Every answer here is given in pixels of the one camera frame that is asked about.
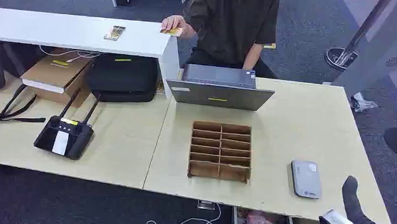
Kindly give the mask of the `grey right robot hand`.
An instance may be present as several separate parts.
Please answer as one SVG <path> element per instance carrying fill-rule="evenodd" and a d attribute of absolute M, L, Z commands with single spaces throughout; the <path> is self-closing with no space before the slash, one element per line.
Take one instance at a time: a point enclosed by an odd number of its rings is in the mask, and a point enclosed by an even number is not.
<path fill-rule="evenodd" d="M 357 196 L 357 187 L 358 181 L 353 176 L 348 176 L 342 186 L 343 202 L 348 220 L 353 224 L 376 224 L 363 213 Z"/>

